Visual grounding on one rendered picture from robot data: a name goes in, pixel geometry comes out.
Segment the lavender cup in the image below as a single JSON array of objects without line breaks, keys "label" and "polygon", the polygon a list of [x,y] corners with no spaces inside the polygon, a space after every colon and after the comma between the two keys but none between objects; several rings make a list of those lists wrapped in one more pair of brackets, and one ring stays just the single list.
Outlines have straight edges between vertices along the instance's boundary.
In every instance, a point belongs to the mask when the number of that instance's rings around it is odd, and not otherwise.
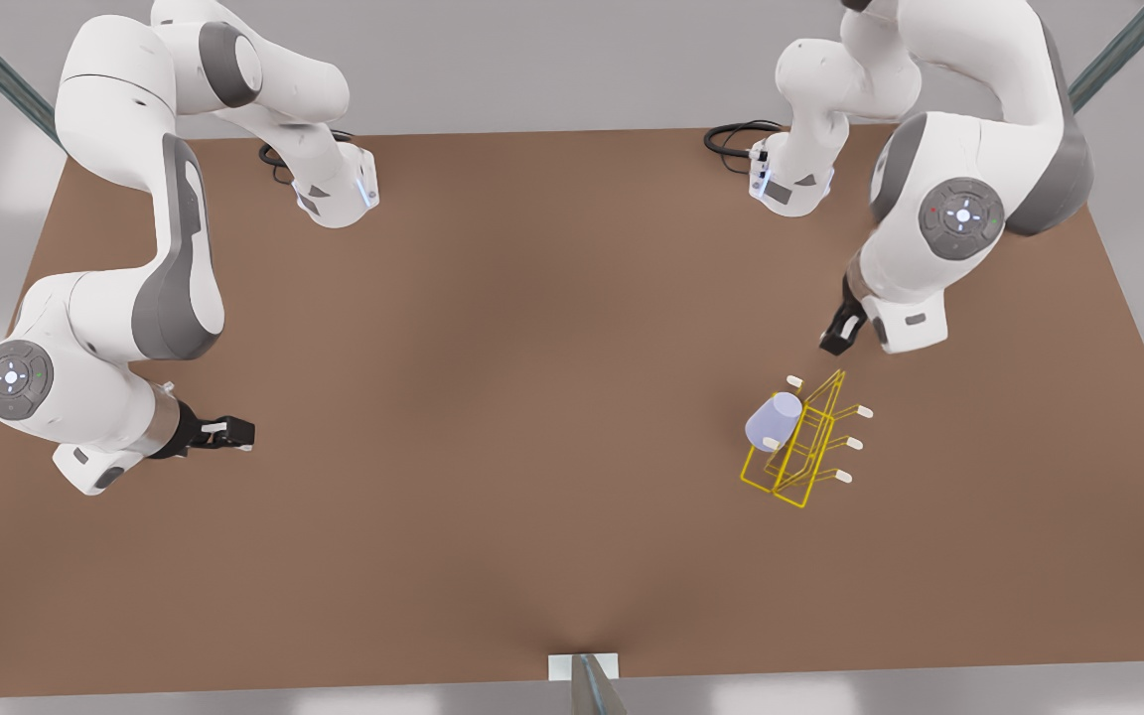
[{"label": "lavender cup", "polygon": [[779,451],[789,442],[791,435],[797,429],[803,408],[803,403],[800,402],[797,395],[791,392],[773,394],[746,421],[746,438],[758,451],[768,454]]}]

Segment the white post foot plate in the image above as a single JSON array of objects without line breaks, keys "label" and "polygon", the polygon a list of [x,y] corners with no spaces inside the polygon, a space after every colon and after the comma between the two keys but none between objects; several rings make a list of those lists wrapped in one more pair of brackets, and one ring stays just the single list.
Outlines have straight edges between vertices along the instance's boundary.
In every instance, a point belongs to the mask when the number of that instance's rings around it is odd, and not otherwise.
[{"label": "white post foot plate", "polygon": [[590,672],[596,680],[619,680],[621,678],[621,666],[619,656],[615,652],[599,652],[599,654],[553,654],[546,659],[548,665],[548,680],[572,680],[573,665],[585,661],[587,672]]}]

